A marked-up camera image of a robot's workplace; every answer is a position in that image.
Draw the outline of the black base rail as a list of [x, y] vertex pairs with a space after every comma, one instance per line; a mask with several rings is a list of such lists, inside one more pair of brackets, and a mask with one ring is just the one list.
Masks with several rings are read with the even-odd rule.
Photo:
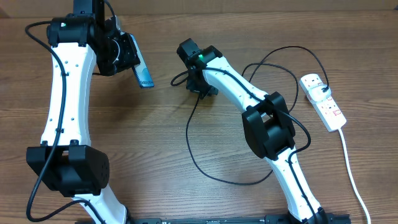
[[[334, 215], [327, 213], [326, 218], [323, 218], [323, 222], [328, 224], [349, 224], [351, 219], [349, 215]], [[127, 223], [134, 224], [288, 224], [288, 223], [300, 223], [293, 221], [290, 215], [266, 215], [264, 217], [251, 217], [251, 218], [215, 218], [215, 219], [174, 219], [174, 220], [161, 220], [160, 218], [141, 218], [128, 220]]]

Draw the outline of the white charger adapter plug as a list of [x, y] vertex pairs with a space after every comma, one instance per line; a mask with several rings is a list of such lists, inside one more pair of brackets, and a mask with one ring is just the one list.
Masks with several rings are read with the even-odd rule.
[[311, 103], [317, 103], [331, 96], [331, 89], [325, 84], [317, 85], [309, 89], [308, 96], [310, 97]]

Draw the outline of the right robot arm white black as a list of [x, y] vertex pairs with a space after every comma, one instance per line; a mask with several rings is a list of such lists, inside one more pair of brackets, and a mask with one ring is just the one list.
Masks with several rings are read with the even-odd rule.
[[326, 223], [327, 216], [313, 196], [297, 159], [295, 125], [281, 94], [268, 94], [236, 72], [214, 46], [200, 49], [192, 39], [177, 55], [187, 68], [192, 91], [200, 97], [221, 91], [241, 112], [244, 135], [252, 152], [265, 159], [277, 177], [289, 209], [289, 223]]

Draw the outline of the blue Galaxy smartphone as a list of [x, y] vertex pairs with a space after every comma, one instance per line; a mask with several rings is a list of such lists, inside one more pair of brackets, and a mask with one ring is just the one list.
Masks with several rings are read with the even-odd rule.
[[138, 47], [138, 44], [136, 42], [135, 37], [131, 34], [131, 38], [134, 42], [134, 45], [137, 50], [137, 56], [140, 60], [140, 63], [135, 65], [132, 69], [134, 71], [134, 74], [136, 76], [137, 82], [141, 88], [153, 88], [154, 87], [154, 82], [153, 79], [149, 73], [149, 70], [147, 68], [147, 65], [145, 63], [144, 57], [141, 54], [141, 51]]

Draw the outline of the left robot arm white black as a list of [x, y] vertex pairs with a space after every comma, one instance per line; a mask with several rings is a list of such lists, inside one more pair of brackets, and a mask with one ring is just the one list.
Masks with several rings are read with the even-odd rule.
[[26, 161], [37, 184], [71, 198], [93, 223], [132, 223], [129, 210], [109, 185], [109, 159], [91, 145], [88, 106], [93, 75], [113, 76], [132, 70], [141, 88], [154, 82], [132, 34], [118, 18], [106, 18], [107, 1], [75, 1], [73, 12], [46, 21], [53, 78], [47, 123], [38, 146], [28, 147]]

